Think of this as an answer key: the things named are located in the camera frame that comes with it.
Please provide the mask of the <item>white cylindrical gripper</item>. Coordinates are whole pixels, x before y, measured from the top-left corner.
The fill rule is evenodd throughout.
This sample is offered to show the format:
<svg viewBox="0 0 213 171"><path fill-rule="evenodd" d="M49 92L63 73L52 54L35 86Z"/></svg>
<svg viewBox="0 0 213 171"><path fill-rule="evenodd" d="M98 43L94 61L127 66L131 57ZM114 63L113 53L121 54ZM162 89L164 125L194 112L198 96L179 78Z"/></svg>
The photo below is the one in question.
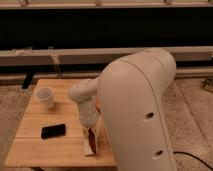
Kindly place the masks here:
<svg viewBox="0 0 213 171"><path fill-rule="evenodd" d="M90 128L97 124L99 114L93 98L86 99L78 104L79 121L83 127Z"/></svg>

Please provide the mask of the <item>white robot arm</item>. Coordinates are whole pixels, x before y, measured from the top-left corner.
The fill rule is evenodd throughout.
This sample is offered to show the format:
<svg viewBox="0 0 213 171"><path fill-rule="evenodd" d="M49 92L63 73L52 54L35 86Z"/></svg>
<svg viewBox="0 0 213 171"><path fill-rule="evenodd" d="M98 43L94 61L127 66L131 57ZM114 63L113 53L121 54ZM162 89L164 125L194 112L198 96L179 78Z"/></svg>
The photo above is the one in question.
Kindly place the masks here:
<svg viewBox="0 0 213 171"><path fill-rule="evenodd" d="M162 110L162 94L175 74L174 57L149 48L114 60L99 77L69 89L82 126L103 118L118 171L177 171Z"/></svg>

